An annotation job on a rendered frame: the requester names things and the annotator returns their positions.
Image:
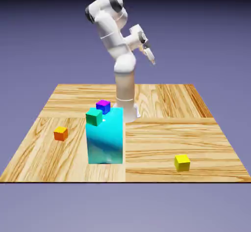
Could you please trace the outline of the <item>small green cube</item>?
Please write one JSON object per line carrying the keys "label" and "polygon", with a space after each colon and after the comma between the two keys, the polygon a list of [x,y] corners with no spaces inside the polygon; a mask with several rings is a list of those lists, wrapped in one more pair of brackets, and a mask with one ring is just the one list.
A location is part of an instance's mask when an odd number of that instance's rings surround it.
{"label": "small green cube", "polygon": [[86,123],[98,126],[102,122],[102,110],[96,108],[90,108],[86,113]]}

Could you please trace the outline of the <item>small yellow cube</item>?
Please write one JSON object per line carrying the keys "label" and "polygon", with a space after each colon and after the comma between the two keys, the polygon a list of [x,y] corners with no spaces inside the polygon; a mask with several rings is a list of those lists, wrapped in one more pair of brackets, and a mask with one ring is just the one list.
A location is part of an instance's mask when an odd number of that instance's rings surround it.
{"label": "small yellow cube", "polygon": [[189,171],[190,163],[190,159],[186,154],[175,155],[175,168],[177,172]]}

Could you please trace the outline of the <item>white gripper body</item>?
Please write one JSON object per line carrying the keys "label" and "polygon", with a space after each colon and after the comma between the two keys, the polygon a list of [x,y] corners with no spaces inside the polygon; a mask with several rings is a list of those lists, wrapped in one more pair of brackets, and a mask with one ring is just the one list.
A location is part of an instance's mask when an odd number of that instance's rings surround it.
{"label": "white gripper body", "polygon": [[148,60],[155,65],[155,57],[153,55],[153,52],[149,47],[143,47],[143,54],[148,58]]}

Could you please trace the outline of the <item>small orange cube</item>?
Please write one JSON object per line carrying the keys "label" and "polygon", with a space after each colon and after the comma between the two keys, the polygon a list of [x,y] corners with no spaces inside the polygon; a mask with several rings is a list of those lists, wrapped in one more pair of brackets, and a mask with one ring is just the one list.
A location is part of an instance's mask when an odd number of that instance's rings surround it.
{"label": "small orange cube", "polygon": [[68,129],[66,127],[58,126],[54,132],[54,139],[57,141],[65,141],[68,137]]}

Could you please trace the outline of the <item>small purple cube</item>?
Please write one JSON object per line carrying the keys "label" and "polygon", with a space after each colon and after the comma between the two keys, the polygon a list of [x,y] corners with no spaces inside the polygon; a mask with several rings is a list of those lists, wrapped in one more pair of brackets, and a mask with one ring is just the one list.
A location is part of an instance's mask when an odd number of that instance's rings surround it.
{"label": "small purple cube", "polygon": [[110,101],[100,100],[96,103],[96,109],[101,110],[103,115],[110,111],[111,103]]}

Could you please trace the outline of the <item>large cyan box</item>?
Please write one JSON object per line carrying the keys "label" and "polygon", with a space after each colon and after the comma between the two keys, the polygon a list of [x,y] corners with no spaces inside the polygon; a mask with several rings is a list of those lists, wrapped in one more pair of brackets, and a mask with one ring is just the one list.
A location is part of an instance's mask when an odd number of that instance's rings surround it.
{"label": "large cyan box", "polygon": [[96,127],[86,123],[89,164],[123,163],[123,109],[111,108]]}

